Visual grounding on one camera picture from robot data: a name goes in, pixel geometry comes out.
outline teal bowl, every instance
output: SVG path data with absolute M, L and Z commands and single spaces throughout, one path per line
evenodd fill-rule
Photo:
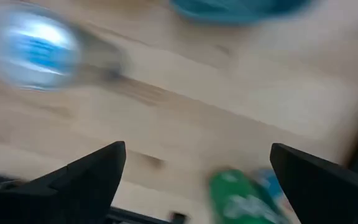
M 252 24 L 288 15 L 311 0 L 171 0 L 174 10 L 189 19 L 222 24 Z

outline wooden floor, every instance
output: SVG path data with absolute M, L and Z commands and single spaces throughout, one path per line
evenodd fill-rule
M 167 0 L 32 2 L 118 46 L 125 77 L 53 93 L 0 81 L 2 174 L 33 179 L 124 140 L 113 204 L 211 223 L 213 170 L 269 166 L 273 142 L 342 164 L 358 134 L 358 1 L 253 27 L 194 24 Z

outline green bottle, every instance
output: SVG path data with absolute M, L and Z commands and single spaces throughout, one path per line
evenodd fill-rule
M 241 171 L 215 173 L 209 180 L 209 196 L 216 224 L 287 224 L 266 190 Z

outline black plastic part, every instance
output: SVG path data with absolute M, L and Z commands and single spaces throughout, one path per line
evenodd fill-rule
M 124 209 L 111 207 L 104 223 L 170 224 L 170 222 L 148 217 Z
M 171 217 L 172 224 L 185 224 L 187 221 L 187 216 L 180 213 L 173 213 Z
M 358 223 L 358 174 L 284 144 L 270 161 L 302 224 Z
M 0 223 L 102 223 L 121 180 L 124 142 L 19 187 L 0 190 Z

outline blue object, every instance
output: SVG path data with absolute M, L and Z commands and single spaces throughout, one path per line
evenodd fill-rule
M 284 194 L 274 170 L 259 169 L 254 171 L 252 176 L 258 184 L 266 189 L 273 199 L 279 198 Z
M 59 73 L 73 69 L 64 59 L 73 57 L 70 51 L 42 38 L 18 35 L 12 38 L 12 57 Z
M 289 14 L 310 0 L 171 0 L 179 14 L 201 22 L 251 24 Z

